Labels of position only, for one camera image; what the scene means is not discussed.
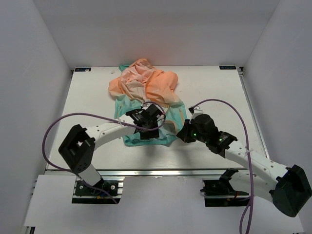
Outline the orange and teal jacket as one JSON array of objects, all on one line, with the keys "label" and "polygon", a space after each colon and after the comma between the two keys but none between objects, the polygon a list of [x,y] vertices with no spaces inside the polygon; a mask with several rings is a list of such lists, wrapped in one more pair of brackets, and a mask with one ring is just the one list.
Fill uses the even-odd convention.
[{"label": "orange and teal jacket", "polygon": [[166,118],[158,137],[142,139],[139,133],[124,136],[126,146],[167,145],[177,139],[176,135],[187,119],[185,105],[175,93],[177,83],[176,73],[157,69],[145,58],[123,68],[120,76],[109,82],[108,91],[115,100],[115,118],[150,101],[165,110]]}]

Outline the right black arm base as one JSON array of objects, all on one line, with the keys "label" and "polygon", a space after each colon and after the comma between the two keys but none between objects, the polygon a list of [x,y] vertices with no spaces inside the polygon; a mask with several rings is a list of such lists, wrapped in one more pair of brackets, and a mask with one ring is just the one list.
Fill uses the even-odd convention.
[{"label": "right black arm base", "polygon": [[204,197],[205,207],[243,207],[250,200],[249,193],[238,191],[230,185],[230,181],[239,170],[229,168],[219,179],[203,181],[200,190]]}]

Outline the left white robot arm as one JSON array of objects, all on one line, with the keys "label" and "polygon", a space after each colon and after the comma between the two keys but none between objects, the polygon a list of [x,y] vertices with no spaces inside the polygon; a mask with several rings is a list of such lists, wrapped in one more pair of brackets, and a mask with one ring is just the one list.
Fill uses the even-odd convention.
[{"label": "left white robot arm", "polygon": [[58,152],[71,172],[86,183],[86,189],[94,195],[104,188],[104,180],[92,165],[94,151],[117,138],[139,133],[144,138],[159,136],[158,121],[165,117],[164,110],[149,102],[148,106],[126,112],[117,119],[102,125],[83,128],[77,124],[68,132]]}]

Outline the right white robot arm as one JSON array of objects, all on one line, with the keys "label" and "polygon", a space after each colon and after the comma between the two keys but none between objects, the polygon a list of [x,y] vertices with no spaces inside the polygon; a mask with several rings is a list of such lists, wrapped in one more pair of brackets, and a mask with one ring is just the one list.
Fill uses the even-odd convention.
[{"label": "right white robot arm", "polygon": [[258,153],[248,152],[238,139],[219,131],[207,114],[194,114],[186,119],[177,137],[185,143],[200,141],[221,157],[234,161],[252,172],[227,169],[212,185],[201,191],[207,196],[249,192],[271,202],[280,212],[296,217],[312,196],[312,189],[304,170],[293,165],[287,167]]}]

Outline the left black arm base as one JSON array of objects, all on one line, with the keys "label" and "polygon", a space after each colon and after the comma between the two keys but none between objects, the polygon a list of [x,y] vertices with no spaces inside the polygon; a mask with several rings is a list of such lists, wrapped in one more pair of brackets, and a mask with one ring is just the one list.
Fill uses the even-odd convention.
[{"label": "left black arm base", "polygon": [[73,204],[118,204],[123,193],[123,179],[105,179],[100,189],[88,187],[80,179],[76,179],[72,203]]}]

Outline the right blue table label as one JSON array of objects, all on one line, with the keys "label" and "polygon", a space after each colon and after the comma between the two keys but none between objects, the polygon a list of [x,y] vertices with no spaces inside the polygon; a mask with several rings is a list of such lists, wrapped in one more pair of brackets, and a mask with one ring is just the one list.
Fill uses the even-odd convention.
[{"label": "right blue table label", "polygon": [[230,66],[230,65],[220,65],[220,70],[236,70],[236,66]]}]

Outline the blue table label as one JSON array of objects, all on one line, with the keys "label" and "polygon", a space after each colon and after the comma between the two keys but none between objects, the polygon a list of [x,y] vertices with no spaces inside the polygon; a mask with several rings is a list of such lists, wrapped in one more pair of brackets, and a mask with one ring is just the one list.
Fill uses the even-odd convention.
[{"label": "blue table label", "polygon": [[220,65],[220,70],[236,70],[236,66],[230,66],[230,65]]},{"label": "blue table label", "polygon": [[74,72],[90,72],[91,68],[76,68]]}]

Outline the left blue table label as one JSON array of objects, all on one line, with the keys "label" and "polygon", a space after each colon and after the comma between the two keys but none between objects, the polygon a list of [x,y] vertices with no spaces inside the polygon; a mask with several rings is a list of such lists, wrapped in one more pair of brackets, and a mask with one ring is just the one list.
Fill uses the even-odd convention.
[{"label": "left blue table label", "polygon": [[90,72],[91,68],[76,68],[74,72]]}]

